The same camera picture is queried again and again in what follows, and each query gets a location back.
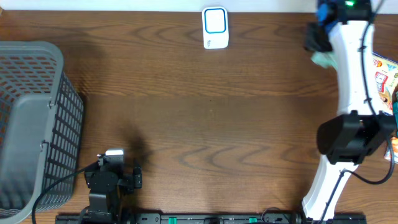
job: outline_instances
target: green connector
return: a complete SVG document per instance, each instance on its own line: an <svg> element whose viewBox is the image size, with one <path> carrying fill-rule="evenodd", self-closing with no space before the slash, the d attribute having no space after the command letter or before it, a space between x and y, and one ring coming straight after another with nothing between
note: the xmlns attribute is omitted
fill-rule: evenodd
<svg viewBox="0 0 398 224"><path fill-rule="evenodd" d="M169 224L177 224L177 218L169 218Z"/></svg>
<svg viewBox="0 0 398 224"><path fill-rule="evenodd" d="M249 218L249 223L256 223L257 222L257 218Z"/></svg>

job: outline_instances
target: wooden table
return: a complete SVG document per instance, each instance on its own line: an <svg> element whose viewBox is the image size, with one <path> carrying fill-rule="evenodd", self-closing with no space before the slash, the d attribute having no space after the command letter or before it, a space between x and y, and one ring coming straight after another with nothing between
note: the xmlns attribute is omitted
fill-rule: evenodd
<svg viewBox="0 0 398 224"><path fill-rule="evenodd" d="M132 206L260 213L298 209L318 166L315 133L336 113L335 71L313 64L302 47L314 20L231 13L228 48L205 50L200 13L5 11L0 39L60 47L66 73L87 98L79 166L125 148L144 175ZM397 16L378 17L376 52L398 59L397 26ZM383 177L383 154L358 172ZM397 187L396 175L380 186L352 177L336 211L397 223ZM38 223L80 212L88 192L80 175L73 198L40 213Z"/></svg>

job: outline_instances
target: white backdrop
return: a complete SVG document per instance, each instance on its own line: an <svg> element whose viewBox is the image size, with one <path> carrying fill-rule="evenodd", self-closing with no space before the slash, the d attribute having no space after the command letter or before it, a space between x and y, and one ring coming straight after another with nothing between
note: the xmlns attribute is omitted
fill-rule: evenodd
<svg viewBox="0 0 398 224"><path fill-rule="evenodd" d="M317 0L0 0L5 10L91 10L200 12L223 6L229 12L314 12ZM398 14L398 0L386 0L381 13Z"/></svg>

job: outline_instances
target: plastic crate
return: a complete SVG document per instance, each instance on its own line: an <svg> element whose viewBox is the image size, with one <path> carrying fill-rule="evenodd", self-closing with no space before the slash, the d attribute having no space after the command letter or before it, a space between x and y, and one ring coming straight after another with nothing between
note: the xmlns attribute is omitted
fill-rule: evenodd
<svg viewBox="0 0 398 224"><path fill-rule="evenodd" d="M0 42L0 223L23 221L44 188L75 171L82 119L56 46ZM37 210L68 201L73 181L58 184Z"/></svg>

